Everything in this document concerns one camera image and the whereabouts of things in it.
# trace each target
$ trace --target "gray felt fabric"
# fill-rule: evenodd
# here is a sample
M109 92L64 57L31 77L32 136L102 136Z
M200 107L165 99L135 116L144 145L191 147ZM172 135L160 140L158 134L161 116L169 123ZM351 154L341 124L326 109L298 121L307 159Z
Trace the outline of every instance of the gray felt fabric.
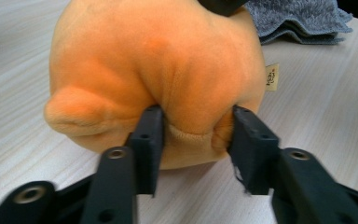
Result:
M338 33L352 31L352 16L337 7L336 0L250 0L251 13L262 44L290 35L301 44L336 44Z

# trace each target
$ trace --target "fabric tag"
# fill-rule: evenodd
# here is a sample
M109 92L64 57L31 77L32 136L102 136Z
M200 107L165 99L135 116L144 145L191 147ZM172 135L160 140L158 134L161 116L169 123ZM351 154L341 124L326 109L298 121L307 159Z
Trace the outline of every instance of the fabric tag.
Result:
M267 86L266 91L276 91L278 89L279 64L275 63L266 67Z

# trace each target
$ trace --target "tabletop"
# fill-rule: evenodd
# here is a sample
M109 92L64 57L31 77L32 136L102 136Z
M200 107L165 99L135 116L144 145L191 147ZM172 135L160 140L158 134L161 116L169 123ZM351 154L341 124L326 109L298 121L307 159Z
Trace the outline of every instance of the tabletop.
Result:
M54 25L68 0L0 0L0 202L16 187L57 189L94 173L99 155L43 120ZM335 46L279 39L263 47L280 64L258 116L281 147L313 153L339 183L358 190L358 20ZM269 196L243 194L229 158L159 174L155 198L138 196L140 223L274 223Z

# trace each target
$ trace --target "stuffed animal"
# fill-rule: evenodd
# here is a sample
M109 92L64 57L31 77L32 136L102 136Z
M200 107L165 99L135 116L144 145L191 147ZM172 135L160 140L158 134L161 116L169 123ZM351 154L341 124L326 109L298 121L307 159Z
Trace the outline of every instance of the stuffed animal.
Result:
M73 0L55 28L45 120L96 152L122 146L143 111L165 116L161 169L227 155L232 106L256 112L265 64L246 8L197 0Z

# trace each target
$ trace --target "wooden table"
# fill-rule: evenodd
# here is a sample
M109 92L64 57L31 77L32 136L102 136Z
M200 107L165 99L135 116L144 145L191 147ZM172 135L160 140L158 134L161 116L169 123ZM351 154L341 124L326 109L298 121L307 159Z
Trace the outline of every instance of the wooden table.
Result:
M48 53L66 1L0 1L0 200L33 180L62 189L94 172L99 156L43 120ZM278 40L263 47L281 64L279 89L259 117L282 139L316 155L358 190L358 20L336 46ZM161 172L155 199L139 196L141 223L274 223L267 196L245 196L229 159Z

